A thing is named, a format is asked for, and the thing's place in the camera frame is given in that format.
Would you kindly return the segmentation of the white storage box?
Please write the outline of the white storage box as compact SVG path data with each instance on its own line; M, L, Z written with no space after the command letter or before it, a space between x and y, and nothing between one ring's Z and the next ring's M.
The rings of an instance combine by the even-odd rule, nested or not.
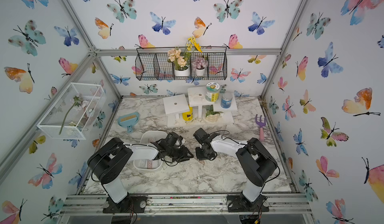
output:
M140 140L139 145L132 145L131 149L133 151L133 164L134 167L140 172L155 172L159 170L163 162L161 160L161 166L155 170L144 169L145 160L155 160L155 157L158 154L158 151L155 149L155 146L151 142L158 141L167 136L166 132L163 131L147 131L143 134Z

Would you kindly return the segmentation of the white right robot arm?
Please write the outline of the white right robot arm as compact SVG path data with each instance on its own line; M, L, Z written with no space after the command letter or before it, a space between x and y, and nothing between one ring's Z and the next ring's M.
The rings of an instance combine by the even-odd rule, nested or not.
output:
M248 179L242 195L250 203L259 198L268 179L278 168L277 161L256 138L239 141L219 132L209 134L202 128L195 131L194 138L201 145L196 148L196 156L200 161L213 161L219 153L238 159Z

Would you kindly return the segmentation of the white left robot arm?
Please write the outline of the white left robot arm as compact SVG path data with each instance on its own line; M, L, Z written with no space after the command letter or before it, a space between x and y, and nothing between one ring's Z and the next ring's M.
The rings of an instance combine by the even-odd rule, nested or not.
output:
M113 138L88 159L87 165L110 200L118 204L128 196L119 177L126 164L136 160L161 160L167 164L188 161L194 155L182 140L175 132L147 144L126 144L120 138Z

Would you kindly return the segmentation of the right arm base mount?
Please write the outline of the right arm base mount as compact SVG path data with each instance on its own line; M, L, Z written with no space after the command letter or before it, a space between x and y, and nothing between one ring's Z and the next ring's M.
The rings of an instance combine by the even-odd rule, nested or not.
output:
M243 194L228 195L227 207L230 213L242 213L242 212L269 212L270 209L267 206L267 197L260 195L253 202L245 198Z

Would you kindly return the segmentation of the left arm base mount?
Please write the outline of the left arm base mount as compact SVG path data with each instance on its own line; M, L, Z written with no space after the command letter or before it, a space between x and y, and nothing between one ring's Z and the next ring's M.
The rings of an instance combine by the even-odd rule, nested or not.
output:
M142 214L145 212L148 197L128 194L121 202L115 203L110 197L105 202L104 214Z

